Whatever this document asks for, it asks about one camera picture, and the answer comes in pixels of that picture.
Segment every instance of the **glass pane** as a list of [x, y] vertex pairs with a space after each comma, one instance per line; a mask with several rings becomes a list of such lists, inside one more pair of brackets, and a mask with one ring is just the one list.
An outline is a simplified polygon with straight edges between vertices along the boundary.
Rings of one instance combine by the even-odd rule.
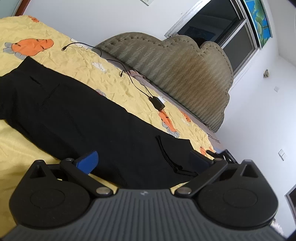
[[191, 37], [199, 46], [205, 41], [218, 44], [239, 25], [240, 17], [230, 0], [211, 0], [178, 34]]
[[246, 25], [241, 28], [223, 50], [232, 65], [233, 72], [236, 73], [255, 50]]

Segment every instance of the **light switch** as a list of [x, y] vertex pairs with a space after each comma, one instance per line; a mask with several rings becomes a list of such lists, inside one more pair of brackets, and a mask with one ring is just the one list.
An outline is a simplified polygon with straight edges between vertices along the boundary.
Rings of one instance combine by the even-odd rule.
[[284, 150], [281, 149], [281, 150], [279, 151], [279, 156], [282, 157], [282, 155], [284, 155], [284, 154], [285, 154]]
[[149, 6], [154, 0], [141, 0], [143, 3], [145, 3], [147, 6]]
[[284, 160], [286, 160], [287, 158], [288, 158], [288, 156], [287, 156], [287, 154], [286, 153], [284, 153], [282, 156], [281, 156], [281, 158], [283, 159], [283, 161]]
[[279, 151], [279, 156], [281, 157], [281, 159], [282, 159], [283, 161], [286, 160], [286, 159], [288, 158], [287, 154], [284, 152], [283, 149], [281, 149], [281, 150]]

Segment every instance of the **gray gripper base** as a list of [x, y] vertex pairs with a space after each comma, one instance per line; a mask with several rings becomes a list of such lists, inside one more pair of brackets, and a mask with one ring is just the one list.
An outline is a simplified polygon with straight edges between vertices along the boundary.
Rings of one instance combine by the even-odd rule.
[[202, 216], [169, 190], [125, 190], [96, 199], [79, 220], [51, 230], [16, 226], [4, 241], [282, 241], [271, 227], [238, 231]]

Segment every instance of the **window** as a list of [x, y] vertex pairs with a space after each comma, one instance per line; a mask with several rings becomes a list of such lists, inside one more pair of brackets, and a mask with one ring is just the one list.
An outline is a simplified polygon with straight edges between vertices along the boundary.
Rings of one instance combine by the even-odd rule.
[[187, 35], [199, 46], [216, 42], [228, 56], [235, 76], [260, 47], [244, 0], [199, 0], [166, 37], [175, 35]]
[[296, 223], [296, 185], [286, 194], [286, 198]]

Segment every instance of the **wall socket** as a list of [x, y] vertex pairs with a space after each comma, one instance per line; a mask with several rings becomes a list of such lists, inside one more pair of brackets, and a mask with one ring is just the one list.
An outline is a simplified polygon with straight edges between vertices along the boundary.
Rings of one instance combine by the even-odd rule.
[[149, 6], [154, 0], [141, 0], [143, 3], [145, 3], [147, 6]]

